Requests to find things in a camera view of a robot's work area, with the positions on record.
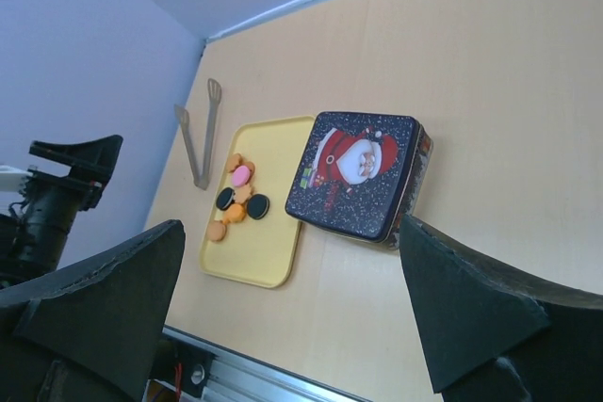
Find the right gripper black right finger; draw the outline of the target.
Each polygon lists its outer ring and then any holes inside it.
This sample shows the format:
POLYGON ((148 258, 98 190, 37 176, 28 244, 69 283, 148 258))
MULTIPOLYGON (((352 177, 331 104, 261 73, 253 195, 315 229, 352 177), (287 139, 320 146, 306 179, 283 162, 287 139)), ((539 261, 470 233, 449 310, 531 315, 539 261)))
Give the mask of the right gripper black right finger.
POLYGON ((602 297, 411 216, 399 254, 432 389, 446 401, 599 401, 602 297))

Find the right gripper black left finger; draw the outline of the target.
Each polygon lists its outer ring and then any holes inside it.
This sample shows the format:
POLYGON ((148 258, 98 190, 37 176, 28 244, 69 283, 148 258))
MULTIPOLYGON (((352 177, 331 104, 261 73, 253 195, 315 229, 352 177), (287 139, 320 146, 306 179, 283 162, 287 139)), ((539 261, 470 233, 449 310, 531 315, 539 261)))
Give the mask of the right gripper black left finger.
POLYGON ((2 290, 2 400, 140 401, 185 242, 167 220, 2 290))

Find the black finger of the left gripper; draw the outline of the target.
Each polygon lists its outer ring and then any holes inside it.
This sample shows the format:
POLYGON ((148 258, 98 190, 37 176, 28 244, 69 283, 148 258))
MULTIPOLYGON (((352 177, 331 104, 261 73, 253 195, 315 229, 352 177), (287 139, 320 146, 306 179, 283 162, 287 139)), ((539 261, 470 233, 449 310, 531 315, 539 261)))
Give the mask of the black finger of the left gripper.
POLYGON ((33 141, 29 153, 70 168, 69 176, 84 183, 107 185, 119 158, 123 138, 112 135, 100 139, 57 144, 33 141))

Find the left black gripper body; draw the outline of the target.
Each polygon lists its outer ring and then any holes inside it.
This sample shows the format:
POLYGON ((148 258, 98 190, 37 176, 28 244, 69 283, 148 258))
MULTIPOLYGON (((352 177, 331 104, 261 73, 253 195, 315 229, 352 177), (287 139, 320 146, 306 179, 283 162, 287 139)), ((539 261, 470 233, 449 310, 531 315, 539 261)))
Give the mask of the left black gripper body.
POLYGON ((1 216, 1 285, 10 287, 53 272, 78 212, 96 207, 100 183, 84 183, 35 169, 1 216))

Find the gold tin lid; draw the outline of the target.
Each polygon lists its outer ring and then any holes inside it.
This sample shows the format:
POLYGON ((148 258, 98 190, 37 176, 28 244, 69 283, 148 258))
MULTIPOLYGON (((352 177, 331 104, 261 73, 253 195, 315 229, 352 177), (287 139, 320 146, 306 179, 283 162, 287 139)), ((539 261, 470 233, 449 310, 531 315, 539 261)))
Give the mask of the gold tin lid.
POLYGON ((410 116, 319 113, 286 213, 331 233, 387 242, 408 198, 424 137, 422 125, 410 116))

